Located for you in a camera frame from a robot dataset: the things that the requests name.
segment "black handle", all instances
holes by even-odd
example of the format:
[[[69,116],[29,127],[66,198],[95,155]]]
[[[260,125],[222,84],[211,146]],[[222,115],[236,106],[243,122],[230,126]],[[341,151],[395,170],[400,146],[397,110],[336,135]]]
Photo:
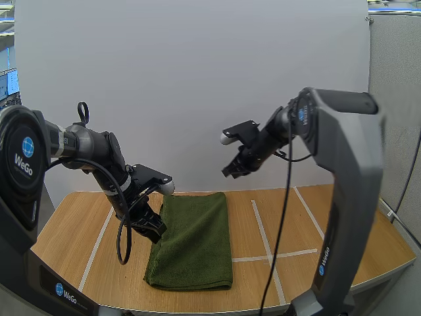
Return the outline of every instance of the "black handle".
[[[316,89],[323,102],[343,113],[376,114],[378,107],[368,93]]]
[[[89,109],[87,107],[86,102],[79,102],[78,103],[78,113],[80,117],[80,122],[86,126],[86,124],[89,122]]]

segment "green towel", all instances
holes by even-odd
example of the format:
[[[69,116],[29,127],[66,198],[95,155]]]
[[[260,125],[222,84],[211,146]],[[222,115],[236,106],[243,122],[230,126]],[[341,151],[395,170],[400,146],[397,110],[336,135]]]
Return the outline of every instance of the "green towel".
[[[152,245],[143,278],[147,284],[173,291],[229,290],[232,258],[225,194],[164,196],[160,215],[167,231]]]

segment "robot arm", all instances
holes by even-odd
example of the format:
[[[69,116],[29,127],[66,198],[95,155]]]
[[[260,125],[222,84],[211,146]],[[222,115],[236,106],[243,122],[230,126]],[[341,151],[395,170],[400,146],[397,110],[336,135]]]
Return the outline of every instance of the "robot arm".
[[[255,172],[288,143],[288,124],[317,165],[335,177],[330,216],[311,289],[292,301],[288,315],[339,315],[367,243],[382,180],[378,107],[367,93],[305,88],[259,131],[253,121],[223,131],[221,142],[243,144],[223,169],[237,178]]]
[[[33,229],[37,225],[44,174],[51,166],[51,158],[56,157],[66,168],[92,173],[116,216],[122,220],[120,197],[109,178],[89,164],[72,162],[73,159],[93,161],[104,167],[120,186],[131,210],[132,228],[152,242],[158,242],[166,227],[148,205],[147,194],[154,190],[172,194],[172,177],[143,165],[126,165],[116,136],[112,132],[98,133],[86,128],[89,122],[86,103],[78,104],[78,112],[81,122],[64,129],[44,120],[41,112],[23,106],[0,111],[0,144],[6,149],[1,151],[0,160],[6,163],[0,172],[7,181],[1,186],[1,197],[26,228]]]

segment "monitor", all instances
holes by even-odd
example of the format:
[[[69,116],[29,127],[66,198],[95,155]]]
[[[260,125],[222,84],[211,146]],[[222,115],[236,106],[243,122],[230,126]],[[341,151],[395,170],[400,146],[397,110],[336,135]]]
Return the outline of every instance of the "monitor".
[[[7,95],[19,92],[18,71],[7,73]]]
[[[0,76],[0,100],[7,97],[7,75]]]

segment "white backdrop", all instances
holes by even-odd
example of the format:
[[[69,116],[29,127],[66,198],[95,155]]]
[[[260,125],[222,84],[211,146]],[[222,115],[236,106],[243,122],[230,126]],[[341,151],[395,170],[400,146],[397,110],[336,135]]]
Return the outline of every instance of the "white backdrop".
[[[366,13],[365,0],[20,0],[22,102],[68,126],[86,101],[90,128],[114,132],[127,163],[172,175],[179,192],[284,187],[276,157],[225,179],[237,145],[221,145],[221,131],[264,124],[305,86],[366,91]],[[300,140],[294,153],[307,154]],[[295,186],[331,182],[311,160],[293,167]],[[64,167],[45,183],[55,206],[72,191],[99,190]]]

